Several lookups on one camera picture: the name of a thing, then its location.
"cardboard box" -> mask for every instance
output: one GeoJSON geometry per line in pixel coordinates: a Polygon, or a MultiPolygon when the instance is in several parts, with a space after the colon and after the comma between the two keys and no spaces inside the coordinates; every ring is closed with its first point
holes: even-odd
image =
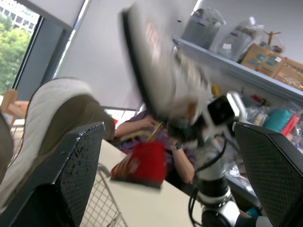
{"type": "Polygon", "coordinates": [[[303,64],[285,58],[282,67],[274,78],[303,91],[303,64]]]}
{"type": "Polygon", "coordinates": [[[241,65],[273,78],[281,68],[284,59],[265,47],[252,44],[241,65]]]}

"wooden chair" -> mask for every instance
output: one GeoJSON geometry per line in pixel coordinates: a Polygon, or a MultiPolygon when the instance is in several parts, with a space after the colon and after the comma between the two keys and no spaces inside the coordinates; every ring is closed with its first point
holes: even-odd
{"type": "Polygon", "coordinates": [[[0,110],[8,115],[11,115],[13,118],[10,125],[13,126],[15,120],[18,117],[25,118],[27,112],[27,101],[17,101],[18,92],[9,89],[5,92],[3,96],[2,103],[0,105],[0,110]]]}

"white table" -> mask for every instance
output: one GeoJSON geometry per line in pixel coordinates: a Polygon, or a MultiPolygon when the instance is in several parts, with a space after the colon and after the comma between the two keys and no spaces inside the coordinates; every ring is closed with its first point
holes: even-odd
{"type": "MultiPolygon", "coordinates": [[[[125,154],[102,141],[99,162],[111,170],[125,154]]],[[[108,181],[108,186],[129,227],[191,227],[189,197],[168,182],[155,190],[130,183],[108,181]]],[[[195,205],[193,216],[201,220],[201,208],[195,205]]]]}

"teal object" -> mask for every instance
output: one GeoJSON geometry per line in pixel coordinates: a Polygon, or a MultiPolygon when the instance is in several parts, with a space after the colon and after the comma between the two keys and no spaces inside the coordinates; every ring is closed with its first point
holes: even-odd
{"type": "Polygon", "coordinates": [[[256,218],[256,217],[259,217],[259,213],[257,211],[256,208],[250,208],[247,212],[246,212],[249,216],[251,216],[252,218],[256,218]]]}
{"type": "Polygon", "coordinates": [[[280,132],[286,126],[292,115],[293,114],[289,110],[274,110],[268,120],[264,123],[263,127],[280,132]]]}

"storage bin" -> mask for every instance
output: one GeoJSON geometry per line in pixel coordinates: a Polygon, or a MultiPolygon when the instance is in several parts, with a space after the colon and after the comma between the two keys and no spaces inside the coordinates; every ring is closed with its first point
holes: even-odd
{"type": "Polygon", "coordinates": [[[200,17],[191,16],[181,38],[197,46],[208,49],[217,34],[218,28],[218,26],[215,26],[200,17]]]}
{"type": "Polygon", "coordinates": [[[232,61],[238,61],[252,41],[252,38],[243,32],[221,26],[209,50],[232,61]]]}

